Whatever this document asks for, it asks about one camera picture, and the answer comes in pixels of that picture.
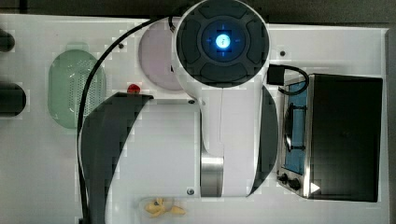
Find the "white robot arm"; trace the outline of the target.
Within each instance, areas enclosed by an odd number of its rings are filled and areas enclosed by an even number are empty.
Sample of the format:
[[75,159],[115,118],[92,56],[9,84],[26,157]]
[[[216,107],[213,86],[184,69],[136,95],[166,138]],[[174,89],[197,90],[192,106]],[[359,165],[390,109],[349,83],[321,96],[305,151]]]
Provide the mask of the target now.
[[[198,105],[198,172],[194,184],[152,191],[171,197],[248,196],[271,171],[276,108],[265,88],[270,67],[265,20],[239,0],[204,0],[178,22],[172,67],[181,88]],[[151,96],[118,92],[78,120],[78,171],[83,217],[79,224],[106,224],[108,192],[131,130]]]

